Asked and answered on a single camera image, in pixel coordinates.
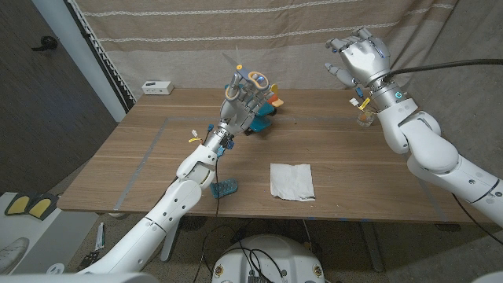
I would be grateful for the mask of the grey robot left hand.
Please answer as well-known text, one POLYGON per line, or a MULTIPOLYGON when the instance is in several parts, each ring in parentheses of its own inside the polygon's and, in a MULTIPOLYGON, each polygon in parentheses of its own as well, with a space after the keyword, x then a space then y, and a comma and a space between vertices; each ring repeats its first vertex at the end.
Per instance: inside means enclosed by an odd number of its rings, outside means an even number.
POLYGON ((273 116, 276 110, 268 100, 276 93, 277 84, 269 84, 262 73, 242 76, 235 72, 226 88, 218 127, 203 145, 215 153, 220 148, 231 149, 238 134, 250 135, 269 127, 272 121, 267 116, 273 116))

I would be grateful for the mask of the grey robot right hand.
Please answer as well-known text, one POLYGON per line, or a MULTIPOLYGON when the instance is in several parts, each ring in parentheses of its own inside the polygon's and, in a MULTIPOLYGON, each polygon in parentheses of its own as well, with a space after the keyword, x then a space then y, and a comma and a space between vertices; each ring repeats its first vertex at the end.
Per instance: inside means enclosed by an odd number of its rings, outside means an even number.
POLYGON ((325 47, 338 54, 343 62, 342 67, 327 63, 327 71, 345 86, 369 90, 376 110, 382 112, 398 106, 411 114, 418 109, 397 83, 384 80, 391 72, 391 55, 384 42, 369 30, 359 28, 345 39, 329 39, 325 47))

